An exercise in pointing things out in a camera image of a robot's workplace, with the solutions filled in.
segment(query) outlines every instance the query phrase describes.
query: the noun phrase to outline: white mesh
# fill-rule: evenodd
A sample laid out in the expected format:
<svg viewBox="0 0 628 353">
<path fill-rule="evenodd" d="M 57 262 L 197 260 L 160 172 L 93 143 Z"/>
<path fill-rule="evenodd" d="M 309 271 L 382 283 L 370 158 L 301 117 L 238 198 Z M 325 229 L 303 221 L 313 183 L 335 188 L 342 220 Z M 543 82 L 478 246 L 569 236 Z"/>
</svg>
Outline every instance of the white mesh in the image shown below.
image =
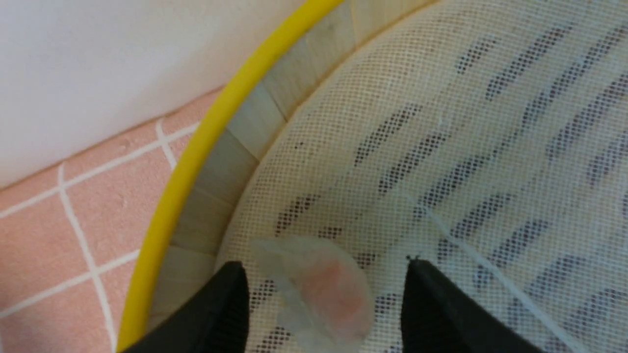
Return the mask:
<svg viewBox="0 0 628 353">
<path fill-rule="evenodd" d="M 377 297 L 363 352 L 401 351 L 407 255 L 547 352 L 626 352 L 626 36 L 626 2 L 451 0 L 350 57 L 291 118 L 225 236 L 221 260 L 251 282 L 248 351 L 300 351 L 249 248 L 295 234 L 363 266 Z"/>
</svg>

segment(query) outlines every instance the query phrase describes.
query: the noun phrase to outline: dark slot pattern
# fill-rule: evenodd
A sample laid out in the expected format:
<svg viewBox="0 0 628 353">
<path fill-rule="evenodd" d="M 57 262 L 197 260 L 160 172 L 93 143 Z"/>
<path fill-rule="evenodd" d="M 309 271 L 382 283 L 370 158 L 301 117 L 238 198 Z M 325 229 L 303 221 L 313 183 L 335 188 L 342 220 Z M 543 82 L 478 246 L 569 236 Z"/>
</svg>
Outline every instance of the dark slot pattern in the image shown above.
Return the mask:
<svg viewBox="0 0 628 353">
<path fill-rule="evenodd" d="M 425 212 L 423 207 L 428 209 L 436 207 L 489 159 L 490 157 L 474 156 L 456 165 L 445 178 L 439 180 L 436 185 L 419 200 L 419 205 L 414 208 L 414 219 L 420 220 L 423 218 Z"/>
<path fill-rule="evenodd" d="M 523 227 L 516 230 L 508 240 L 493 251 L 488 258 L 489 262 L 499 269 L 505 268 L 524 251 L 530 242 L 533 242 L 549 226 L 550 223 L 544 220 L 526 222 Z M 478 266 L 478 270 L 473 278 L 475 288 L 481 290 L 492 280 L 493 273 L 482 265 Z"/>
<path fill-rule="evenodd" d="M 489 82 L 489 86 L 486 88 L 486 99 L 493 100 L 495 96 L 499 95 L 509 84 L 521 76 L 536 60 L 542 58 L 552 46 L 563 39 L 572 28 L 571 24 L 566 24 L 545 31 L 525 52 L 513 60 L 509 67 L 505 68 Z"/>
<path fill-rule="evenodd" d="M 257 309 L 264 300 L 270 298 L 277 292 L 277 286 L 274 285 L 272 280 L 266 280 L 264 283 L 259 285 L 259 287 L 251 293 L 251 304 L 249 306 L 249 311 L 252 313 L 253 310 Z"/>
<path fill-rule="evenodd" d="M 397 341 L 394 345 L 388 347 L 384 353 L 402 353 L 401 342 Z"/>
<path fill-rule="evenodd" d="M 381 321 L 396 305 L 400 305 L 403 296 L 397 293 L 388 293 L 375 298 L 375 321 Z"/>
<path fill-rule="evenodd" d="M 628 73 L 621 75 L 619 79 L 604 89 L 593 102 L 589 103 L 549 142 L 545 147 L 545 153 L 549 160 L 557 158 L 565 152 L 590 127 L 608 114 L 610 108 L 616 105 L 626 94 L 628 94 Z"/>
<path fill-rule="evenodd" d="M 319 238 L 326 238 L 329 240 L 334 240 L 336 237 L 342 232 L 342 228 L 338 227 L 325 227 L 318 231 Z"/>
<path fill-rule="evenodd" d="M 563 323 L 563 328 L 575 338 L 581 338 L 591 330 L 593 325 L 599 324 L 615 307 L 617 300 L 624 300 L 628 295 L 614 289 L 604 289 L 592 295 L 569 319 Z M 552 353 L 570 352 L 567 346 L 553 337 L 545 344 L 545 349 Z"/>
<path fill-rule="evenodd" d="M 456 66 L 457 72 L 460 75 L 464 75 L 467 69 L 472 68 L 473 65 L 484 56 L 484 54 L 488 53 L 495 47 L 495 44 L 497 44 L 497 40 L 495 38 L 482 38 L 474 43 L 471 48 L 467 50 L 466 54 L 460 57 L 458 65 Z"/>
<path fill-rule="evenodd" d="M 609 147 L 601 154 L 595 156 L 587 168 L 587 180 L 591 186 L 595 186 L 608 175 L 619 160 L 628 154 L 628 131 L 624 131 L 620 138 L 611 142 Z"/>
<path fill-rule="evenodd" d="M 482 203 L 480 203 L 475 209 L 467 213 L 464 219 L 456 224 L 450 234 L 457 239 L 466 239 L 470 237 L 478 228 L 482 226 L 482 224 L 484 224 L 484 222 L 489 220 L 501 208 L 506 206 L 511 198 L 512 195 L 509 194 L 497 194 L 482 201 Z M 449 240 L 441 239 L 438 242 L 438 250 L 436 253 L 438 262 L 441 263 L 446 260 L 455 248 L 456 246 Z"/>
<path fill-rule="evenodd" d="M 261 344 L 255 347 L 255 353 L 273 353 L 277 348 L 281 347 L 291 334 L 283 327 L 275 327 L 275 329 L 262 340 Z"/>
<path fill-rule="evenodd" d="M 299 196 L 296 200 L 292 201 L 290 206 L 284 211 L 279 213 L 277 220 L 277 229 L 275 230 L 275 236 L 278 236 L 282 231 L 285 231 L 292 222 L 294 222 L 299 215 L 310 209 L 314 201 L 318 200 L 320 195 L 305 195 Z"/>
<path fill-rule="evenodd" d="M 558 337 L 552 337 L 545 343 L 545 351 L 547 353 L 571 353 L 571 349 L 567 347 Z"/>
<path fill-rule="evenodd" d="M 379 193 L 384 194 L 393 188 L 399 181 L 409 174 L 412 169 L 429 156 L 438 146 L 447 139 L 443 134 L 430 136 L 420 142 L 404 158 L 392 167 L 385 176 L 379 180 Z"/>
<path fill-rule="evenodd" d="M 530 282 L 524 290 L 525 294 L 535 301 L 544 300 L 562 285 L 572 272 L 584 265 L 585 262 L 585 258 L 573 255 L 567 255 L 556 260 L 546 267 L 543 273 Z M 515 299 L 508 306 L 507 312 L 508 326 L 516 328 L 520 318 L 526 313 L 526 309 L 518 299 Z"/>
<path fill-rule="evenodd" d="M 593 64 L 599 62 L 613 47 L 617 46 L 617 44 L 624 39 L 627 32 L 628 24 L 623 24 L 621 27 L 608 32 L 595 46 L 589 48 L 582 60 L 573 62 L 560 77 L 557 77 L 549 90 L 541 92 L 531 103 L 528 103 L 523 118 L 521 119 L 523 128 L 527 128 L 530 124 L 536 122 L 540 116 L 545 114 L 548 106 L 552 104 L 559 95 L 564 93 L 570 85 L 582 77 L 587 70 L 592 68 Z"/>
<path fill-rule="evenodd" d="M 618 347 L 616 350 L 613 350 L 613 353 L 628 353 L 628 340 L 624 343 L 623 346 Z"/>
<path fill-rule="evenodd" d="M 628 192 L 624 194 L 624 198 L 622 199 L 622 215 L 625 220 L 628 220 Z"/>
<path fill-rule="evenodd" d="M 390 135 L 399 131 L 408 120 L 415 117 L 421 107 L 417 104 L 410 104 L 400 111 L 394 113 L 390 118 L 377 127 L 377 130 L 369 135 L 357 148 L 355 154 L 355 165 L 362 163 L 373 151 L 378 149 Z"/>
<path fill-rule="evenodd" d="M 360 253 L 355 257 L 355 262 L 358 264 L 358 266 L 360 266 L 361 269 L 365 269 L 366 267 L 374 263 L 378 257 L 378 254 Z"/>
</svg>

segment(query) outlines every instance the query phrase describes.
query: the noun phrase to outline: white thread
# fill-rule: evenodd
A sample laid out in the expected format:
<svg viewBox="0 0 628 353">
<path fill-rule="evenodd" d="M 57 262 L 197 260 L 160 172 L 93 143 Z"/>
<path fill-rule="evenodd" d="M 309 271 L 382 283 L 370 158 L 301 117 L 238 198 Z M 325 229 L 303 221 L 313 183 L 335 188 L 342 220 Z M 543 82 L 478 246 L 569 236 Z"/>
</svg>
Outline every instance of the white thread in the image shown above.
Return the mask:
<svg viewBox="0 0 628 353">
<path fill-rule="evenodd" d="M 430 209 L 421 204 L 419 204 L 419 207 L 425 211 L 425 214 L 436 224 L 438 230 L 443 233 L 448 241 L 462 249 L 475 262 L 491 271 L 491 273 L 502 283 L 502 285 L 504 285 L 521 302 L 521 304 L 523 304 L 523 306 L 528 309 L 532 315 L 534 315 L 534 317 L 543 323 L 548 330 L 550 330 L 558 339 L 567 345 L 567 347 L 575 353 L 589 353 L 588 349 L 584 347 L 580 341 L 574 339 L 567 331 L 563 330 L 562 327 L 545 314 L 544 311 L 538 308 L 525 293 L 523 293 L 513 282 L 511 282 L 508 277 L 504 276 L 499 268 L 494 266 L 490 261 L 486 260 L 481 254 L 475 251 L 473 247 L 467 245 L 466 242 L 453 237 L 449 233 L 449 228 L 445 226 L 440 218 L 433 214 Z"/>
</svg>

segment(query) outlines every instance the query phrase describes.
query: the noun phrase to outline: yellow plastic hoop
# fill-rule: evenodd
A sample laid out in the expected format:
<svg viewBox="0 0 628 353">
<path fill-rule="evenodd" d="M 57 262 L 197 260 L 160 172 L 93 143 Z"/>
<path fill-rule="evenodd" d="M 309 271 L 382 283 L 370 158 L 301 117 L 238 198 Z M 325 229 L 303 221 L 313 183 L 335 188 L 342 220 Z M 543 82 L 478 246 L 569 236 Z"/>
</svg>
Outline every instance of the yellow plastic hoop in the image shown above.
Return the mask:
<svg viewBox="0 0 628 353">
<path fill-rule="evenodd" d="M 341 2 L 308 0 L 295 11 L 242 66 L 192 136 L 157 205 L 139 252 L 122 314 L 118 352 L 146 333 L 153 292 L 172 232 L 205 159 L 231 117 L 279 58 Z"/>
</svg>

